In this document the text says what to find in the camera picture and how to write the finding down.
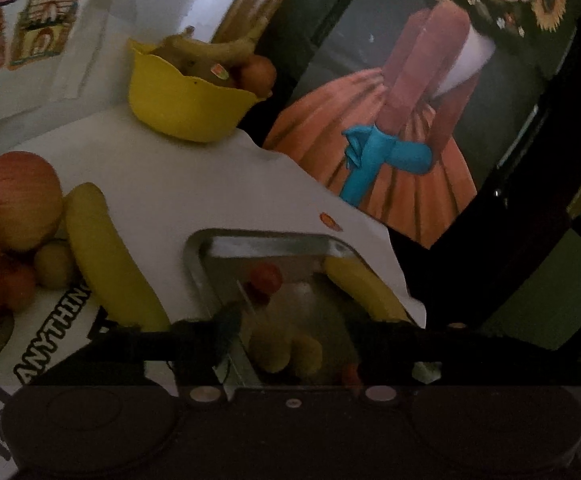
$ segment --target white wall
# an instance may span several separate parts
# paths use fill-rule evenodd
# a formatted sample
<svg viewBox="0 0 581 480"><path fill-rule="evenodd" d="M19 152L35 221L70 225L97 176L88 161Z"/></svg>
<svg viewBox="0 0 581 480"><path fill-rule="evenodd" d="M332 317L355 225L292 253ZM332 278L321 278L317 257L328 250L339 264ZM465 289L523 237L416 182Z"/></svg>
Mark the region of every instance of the white wall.
<svg viewBox="0 0 581 480"><path fill-rule="evenodd" d="M0 121L0 153L62 124L126 100L131 57L126 41L157 42L186 25L212 36L233 0L92 0L92 12L108 12L106 31L89 76L74 100L49 103ZM78 41L76 34L71 41Z"/></svg>

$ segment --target blue object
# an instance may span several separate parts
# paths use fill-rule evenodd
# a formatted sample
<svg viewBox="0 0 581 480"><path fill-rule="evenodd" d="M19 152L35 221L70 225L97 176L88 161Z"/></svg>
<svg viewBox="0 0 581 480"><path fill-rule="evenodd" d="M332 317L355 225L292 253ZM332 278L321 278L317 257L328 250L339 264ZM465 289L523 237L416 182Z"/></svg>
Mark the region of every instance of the blue object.
<svg viewBox="0 0 581 480"><path fill-rule="evenodd" d="M343 135L349 143L344 153L350 174L339 197L352 206L359 207L386 162L415 174L428 173L432 167L432 152L426 144L399 140L376 126L353 126Z"/></svg>

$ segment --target black circular disc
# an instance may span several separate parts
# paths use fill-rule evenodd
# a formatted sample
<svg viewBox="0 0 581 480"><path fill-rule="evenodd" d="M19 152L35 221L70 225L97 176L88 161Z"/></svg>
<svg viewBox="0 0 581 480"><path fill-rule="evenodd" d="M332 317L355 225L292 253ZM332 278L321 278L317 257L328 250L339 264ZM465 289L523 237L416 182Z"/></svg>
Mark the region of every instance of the black circular disc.
<svg viewBox="0 0 581 480"><path fill-rule="evenodd" d="M581 407L557 386L424 388L412 419L437 453L490 474L566 465L581 441Z"/></svg>
<svg viewBox="0 0 581 480"><path fill-rule="evenodd" d="M13 455L65 476L138 462L173 431L176 404L158 386L26 386L2 414Z"/></svg>

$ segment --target fruit bowl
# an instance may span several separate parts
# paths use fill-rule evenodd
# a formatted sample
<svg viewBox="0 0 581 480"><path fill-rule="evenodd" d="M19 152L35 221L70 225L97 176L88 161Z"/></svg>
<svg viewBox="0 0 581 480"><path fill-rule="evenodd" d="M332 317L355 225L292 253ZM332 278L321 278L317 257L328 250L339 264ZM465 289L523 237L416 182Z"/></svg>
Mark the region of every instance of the fruit bowl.
<svg viewBox="0 0 581 480"><path fill-rule="evenodd" d="M184 76L149 54L155 45L130 41L135 55L128 101L135 116L152 129L178 139L214 142L233 133L253 105L263 99Z"/></svg>

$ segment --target yellow bowl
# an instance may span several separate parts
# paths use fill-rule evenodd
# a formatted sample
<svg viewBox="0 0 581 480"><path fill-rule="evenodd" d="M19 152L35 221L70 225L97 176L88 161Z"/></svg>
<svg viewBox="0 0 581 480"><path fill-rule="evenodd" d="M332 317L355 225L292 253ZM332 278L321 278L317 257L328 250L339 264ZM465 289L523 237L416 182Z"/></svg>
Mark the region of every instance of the yellow bowl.
<svg viewBox="0 0 581 480"><path fill-rule="evenodd" d="M223 88L184 76L149 54L155 45L130 41L135 54L128 101L136 117L179 139L213 142L229 136L246 112L262 101L246 90Z"/></svg>

